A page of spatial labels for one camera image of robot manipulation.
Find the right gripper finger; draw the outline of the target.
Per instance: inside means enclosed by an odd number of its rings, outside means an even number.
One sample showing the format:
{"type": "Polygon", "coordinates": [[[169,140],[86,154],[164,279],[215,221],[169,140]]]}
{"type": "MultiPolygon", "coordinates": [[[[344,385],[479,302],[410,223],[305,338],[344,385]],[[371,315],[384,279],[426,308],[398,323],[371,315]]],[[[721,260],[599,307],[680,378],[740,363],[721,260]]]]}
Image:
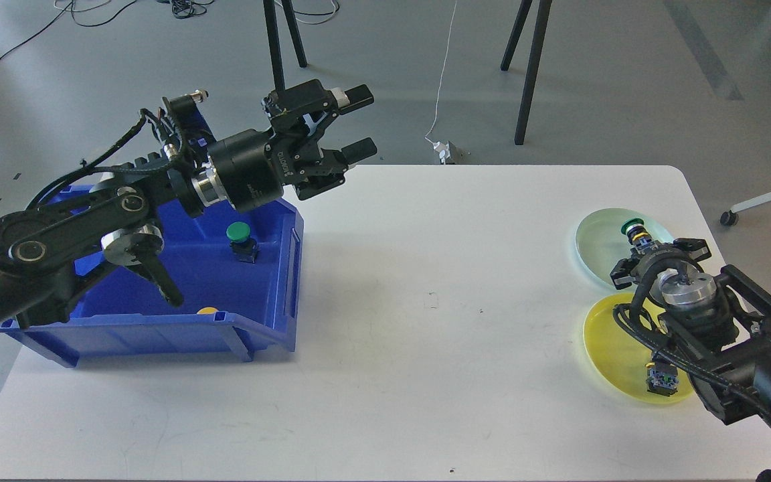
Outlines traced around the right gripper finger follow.
{"type": "Polygon", "coordinates": [[[610,280],[612,281],[612,286],[615,289],[625,289],[632,287],[633,285],[638,285],[640,281],[638,280],[638,275],[636,274],[636,268],[639,262],[640,260],[636,258],[625,258],[618,260],[610,272],[610,280]]]}
{"type": "Polygon", "coordinates": [[[702,260],[710,259],[712,256],[709,245],[705,239],[700,238],[677,238],[672,243],[673,247],[677,250],[686,253],[694,262],[701,262],[702,260]]]}

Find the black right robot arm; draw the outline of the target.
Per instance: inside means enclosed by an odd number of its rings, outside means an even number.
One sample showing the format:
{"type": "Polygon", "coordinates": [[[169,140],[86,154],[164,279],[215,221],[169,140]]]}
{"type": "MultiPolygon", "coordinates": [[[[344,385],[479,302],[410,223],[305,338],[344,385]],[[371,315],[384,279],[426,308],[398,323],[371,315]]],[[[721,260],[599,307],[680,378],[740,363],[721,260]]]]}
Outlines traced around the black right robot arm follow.
{"type": "MultiPolygon", "coordinates": [[[[736,266],[704,272],[700,262],[711,253],[703,239],[661,243],[634,228],[629,241],[630,256],[610,277],[636,292],[612,315],[653,355],[649,391],[670,396],[685,372],[722,423],[758,416],[771,430],[771,294],[736,266]]],[[[771,481],[771,470],[758,480],[771,481]]]]}

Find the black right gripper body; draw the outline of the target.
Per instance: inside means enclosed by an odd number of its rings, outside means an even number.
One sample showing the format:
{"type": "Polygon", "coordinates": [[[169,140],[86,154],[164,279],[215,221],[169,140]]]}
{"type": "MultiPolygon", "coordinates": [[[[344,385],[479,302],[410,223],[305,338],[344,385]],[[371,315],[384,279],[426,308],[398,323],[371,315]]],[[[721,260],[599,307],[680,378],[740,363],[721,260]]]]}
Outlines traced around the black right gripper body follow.
{"type": "Polygon", "coordinates": [[[717,286],[712,277],[701,270],[698,262],[677,250],[672,243],[657,243],[655,250],[645,255],[634,253],[639,259],[636,274],[640,288],[647,287],[647,297],[658,306],[673,309],[694,309],[715,300],[717,286]]]}

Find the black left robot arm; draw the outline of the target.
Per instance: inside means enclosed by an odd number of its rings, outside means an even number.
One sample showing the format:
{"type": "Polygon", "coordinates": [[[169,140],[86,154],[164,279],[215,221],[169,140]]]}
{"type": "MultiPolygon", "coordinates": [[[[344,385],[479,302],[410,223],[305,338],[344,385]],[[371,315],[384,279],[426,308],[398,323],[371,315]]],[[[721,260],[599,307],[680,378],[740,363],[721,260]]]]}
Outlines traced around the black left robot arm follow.
{"type": "Polygon", "coordinates": [[[196,90],[164,98],[95,161],[51,182],[21,211],[0,217],[0,323],[20,329],[68,321],[77,302],[118,268],[153,284],[169,305],[184,296],[160,260],[160,206],[191,217],[227,202],[247,213],[294,188],[299,200],[345,183],[377,153],[365,138],[340,150],[319,141],[342,115],[373,104],[368,86],[325,88],[308,80],[266,95],[270,126],[216,139],[196,90]]]}

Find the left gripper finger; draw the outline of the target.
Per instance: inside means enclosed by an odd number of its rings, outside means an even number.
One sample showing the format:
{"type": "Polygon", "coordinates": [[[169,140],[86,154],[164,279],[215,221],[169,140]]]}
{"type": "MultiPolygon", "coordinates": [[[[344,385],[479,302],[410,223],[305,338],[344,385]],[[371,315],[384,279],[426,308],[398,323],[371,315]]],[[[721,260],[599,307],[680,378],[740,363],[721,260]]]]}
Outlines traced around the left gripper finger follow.
{"type": "Polygon", "coordinates": [[[355,112],[355,110],[370,106],[375,101],[371,90],[366,84],[349,89],[330,88],[329,92],[336,101],[339,114],[355,112]]]}
{"type": "Polygon", "coordinates": [[[368,137],[343,147],[336,154],[336,157],[340,164],[352,167],[352,165],[374,155],[377,155],[377,146],[373,139],[368,137]]]}

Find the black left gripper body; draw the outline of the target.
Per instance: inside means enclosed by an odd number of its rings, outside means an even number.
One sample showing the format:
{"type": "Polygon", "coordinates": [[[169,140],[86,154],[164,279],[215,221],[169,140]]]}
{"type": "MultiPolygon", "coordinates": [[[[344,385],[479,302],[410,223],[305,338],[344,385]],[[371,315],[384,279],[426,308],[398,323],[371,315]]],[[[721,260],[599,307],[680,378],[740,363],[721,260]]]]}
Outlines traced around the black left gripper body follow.
{"type": "Polygon", "coordinates": [[[281,198],[291,185],[307,200],[345,183],[349,150],[322,149],[325,129],[349,112],[349,91],[319,80],[275,90],[261,101],[266,131],[246,129],[207,147],[206,204],[247,212],[281,198]]]}

